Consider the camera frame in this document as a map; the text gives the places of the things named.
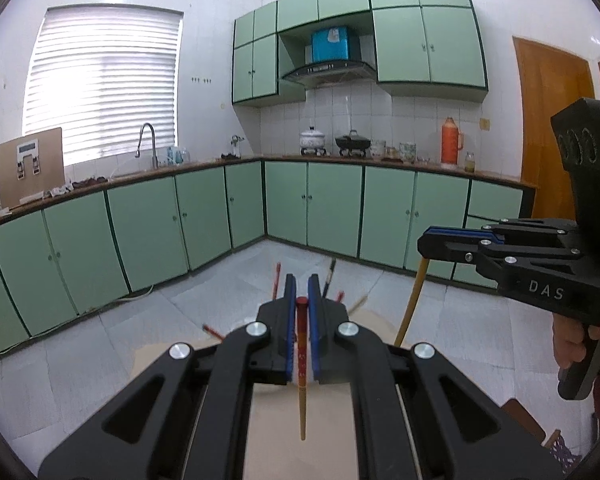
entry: tile floor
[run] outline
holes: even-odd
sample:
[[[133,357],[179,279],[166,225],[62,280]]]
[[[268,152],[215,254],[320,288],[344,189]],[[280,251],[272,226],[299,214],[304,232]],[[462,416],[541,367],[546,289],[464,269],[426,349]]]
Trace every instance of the tile floor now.
[[[128,382],[134,353],[147,344],[201,338],[208,323],[228,332],[253,320],[270,298],[273,269],[320,283],[329,259],[263,241],[147,297],[120,303],[0,360],[0,431],[36,472],[46,454]],[[331,294],[397,327],[413,278],[339,260]],[[405,344],[432,342],[495,402],[518,400],[549,435],[560,428],[575,452],[589,449],[592,401],[558,397],[551,315],[517,301],[426,282]]]

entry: range hood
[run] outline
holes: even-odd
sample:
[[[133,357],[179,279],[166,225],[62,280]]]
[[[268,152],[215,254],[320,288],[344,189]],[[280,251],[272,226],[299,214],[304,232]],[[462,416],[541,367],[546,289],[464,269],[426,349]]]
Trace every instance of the range hood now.
[[[300,83],[305,88],[318,88],[356,79],[378,79],[378,73],[369,63],[355,59],[331,59],[310,63],[294,69],[283,76],[285,81]]]

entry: countertop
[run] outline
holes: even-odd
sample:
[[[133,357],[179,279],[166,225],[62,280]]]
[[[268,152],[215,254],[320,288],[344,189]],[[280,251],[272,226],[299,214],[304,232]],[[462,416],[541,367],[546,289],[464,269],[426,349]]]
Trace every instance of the countertop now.
[[[31,213],[61,202],[65,202],[66,200],[71,200],[73,198],[78,198],[106,189],[113,189],[115,187],[120,186],[128,186],[129,184],[134,184],[136,182],[142,182],[144,180],[152,180],[154,178],[161,178],[166,176],[173,176],[179,173],[189,173],[189,171],[206,170],[208,168],[230,166],[232,164],[241,164],[242,162],[254,162],[258,160],[274,160],[283,162],[325,162],[330,164],[357,164],[361,166],[376,166],[378,168],[397,168],[412,171],[423,171],[426,173],[448,174],[451,176],[460,176],[464,178],[474,178],[477,180],[493,182],[494,184],[504,184],[506,186],[526,187],[531,189],[537,188],[535,184],[524,182],[523,180],[513,176],[503,176],[497,173],[491,173],[489,171],[476,171],[475,173],[467,173],[466,171],[461,169],[449,170],[447,168],[442,168],[439,164],[407,164],[400,162],[376,160],[374,158],[357,158],[343,156],[246,155],[237,160],[222,160],[221,158],[216,158],[213,160],[189,162],[187,164],[168,166],[164,168],[158,168],[157,170],[139,171],[137,173],[131,173],[128,175],[114,177],[106,182],[93,184],[92,186],[87,186],[80,189],[74,189],[70,192],[64,193],[59,196],[35,200],[34,202],[30,202],[25,205],[13,208],[11,209],[10,214],[0,217],[0,224],[8,222],[9,220],[12,220],[14,218],[26,215],[27,213]]]

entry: white wall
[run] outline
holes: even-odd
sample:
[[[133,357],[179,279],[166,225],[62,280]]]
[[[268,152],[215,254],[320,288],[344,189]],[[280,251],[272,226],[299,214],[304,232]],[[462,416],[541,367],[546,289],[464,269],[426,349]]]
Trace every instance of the white wall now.
[[[263,4],[273,0],[262,0]],[[395,146],[414,140],[418,151],[440,158],[440,126],[447,116],[460,121],[466,147],[479,170],[519,176],[522,167],[522,98],[512,37],[550,44],[589,60],[600,98],[600,13],[591,0],[472,0],[487,62],[490,92],[482,105],[391,97],[375,85],[337,86],[308,92],[307,104],[261,111],[263,152],[297,153],[297,132],[315,119],[331,139],[348,132],[386,139]],[[491,120],[480,131],[480,117]]]
[[[230,151],[234,134],[246,137],[243,153],[260,151],[259,111],[231,106],[234,19],[261,6],[262,0],[11,0],[0,16],[0,143],[22,134],[22,107],[29,60],[48,7],[68,4],[125,3],[184,12],[178,72],[178,144],[202,160]],[[192,77],[211,78],[211,84]],[[130,155],[106,157],[67,167],[72,180],[138,169]],[[150,164],[149,157],[141,166]]]

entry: gripper handle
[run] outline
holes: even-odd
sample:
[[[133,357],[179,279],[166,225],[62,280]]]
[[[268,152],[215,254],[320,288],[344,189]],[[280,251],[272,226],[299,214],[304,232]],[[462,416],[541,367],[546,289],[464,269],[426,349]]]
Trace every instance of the gripper handle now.
[[[558,394],[564,400],[584,400],[589,397],[593,381],[600,371],[600,340],[589,337],[589,327],[585,326],[585,358],[573,363],[558,373]]]

